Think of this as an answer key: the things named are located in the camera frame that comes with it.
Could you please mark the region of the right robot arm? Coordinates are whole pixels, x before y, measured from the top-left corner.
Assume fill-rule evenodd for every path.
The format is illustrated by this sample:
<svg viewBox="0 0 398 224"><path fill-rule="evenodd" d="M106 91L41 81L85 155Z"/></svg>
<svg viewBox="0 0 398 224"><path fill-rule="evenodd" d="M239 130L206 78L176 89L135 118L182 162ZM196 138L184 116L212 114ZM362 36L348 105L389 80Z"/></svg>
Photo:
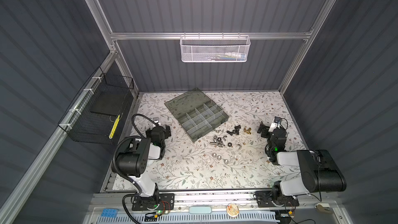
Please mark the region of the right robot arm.
<svg viewBox="0 0 398 224"><path fill-rule="evenodd" d="M270 163L297 167L299 176L276 181L271 188L271 201L275 205L282 205L297 196L345 191L346 179L327 150L285 150L287 128L282 121L282 118L277 117L270 126L261 122L257 133L267 141L264 150Z"/></svg>

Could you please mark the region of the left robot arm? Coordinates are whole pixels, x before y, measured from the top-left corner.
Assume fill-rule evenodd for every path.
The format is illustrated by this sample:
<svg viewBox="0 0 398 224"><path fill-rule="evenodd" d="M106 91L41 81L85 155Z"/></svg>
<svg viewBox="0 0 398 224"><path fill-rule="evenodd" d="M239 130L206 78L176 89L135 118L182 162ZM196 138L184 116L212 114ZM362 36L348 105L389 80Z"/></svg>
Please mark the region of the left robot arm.
<svg viewBox="0 0 398 224"><path fill-rule="evenodd" d="M168 125L158 125L146 130L146 136L128 136L117 145L112 158L112 171L132 183L138 196L154 198L159 193L157 184L146 172L147 165L162 160L166 139L171 137Z"/></svg>

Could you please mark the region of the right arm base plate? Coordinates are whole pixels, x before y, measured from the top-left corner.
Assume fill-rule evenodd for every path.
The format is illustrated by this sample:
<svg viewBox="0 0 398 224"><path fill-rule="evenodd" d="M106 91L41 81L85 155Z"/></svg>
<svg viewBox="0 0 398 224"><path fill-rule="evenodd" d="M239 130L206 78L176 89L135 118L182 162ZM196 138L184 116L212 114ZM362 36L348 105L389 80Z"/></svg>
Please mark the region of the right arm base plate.
<svg viewBox="0 0 398 224"><path fill-rule="evenodd" d="M258 207L298 207L300 205L297 198L293 196L284 196L273 191L256 191L253 194Z"/></svg>

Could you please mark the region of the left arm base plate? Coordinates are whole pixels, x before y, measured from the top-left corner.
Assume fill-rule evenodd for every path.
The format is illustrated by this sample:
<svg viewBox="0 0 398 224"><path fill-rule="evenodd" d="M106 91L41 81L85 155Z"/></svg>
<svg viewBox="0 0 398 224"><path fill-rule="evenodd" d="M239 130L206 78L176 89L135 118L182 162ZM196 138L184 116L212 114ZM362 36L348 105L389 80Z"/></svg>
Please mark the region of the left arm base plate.
<svg viewBox="0 0 398 224"><path fill-rule="evenodd" d="M174 209L175 194L159 194L152 197L134 197L132 211L169 211Z"/></svg>

